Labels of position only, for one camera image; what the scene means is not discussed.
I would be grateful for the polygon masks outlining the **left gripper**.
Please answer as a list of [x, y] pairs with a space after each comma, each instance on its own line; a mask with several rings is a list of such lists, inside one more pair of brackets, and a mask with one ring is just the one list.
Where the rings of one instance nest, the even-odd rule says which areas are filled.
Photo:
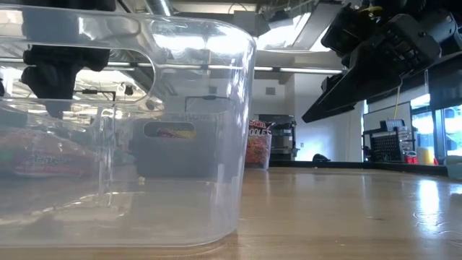
[[77, 73], [85, 67], [100, 72], [109, 57], [108, 49], [33, 45], [23, 53], [21, 81], [38, 98], [71, 98]]

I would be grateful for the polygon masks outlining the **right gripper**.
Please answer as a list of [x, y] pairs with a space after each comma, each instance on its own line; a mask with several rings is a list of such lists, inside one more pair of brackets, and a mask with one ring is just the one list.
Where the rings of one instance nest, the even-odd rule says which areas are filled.
[[322, 94], [302, 115], [305, 123], [354, 110], [355, 105], [395, 90], [402, 78], [433, 65], [440, 44], [407, 14], [398, 14], [352, 52], [347, 73], [326, 77]]

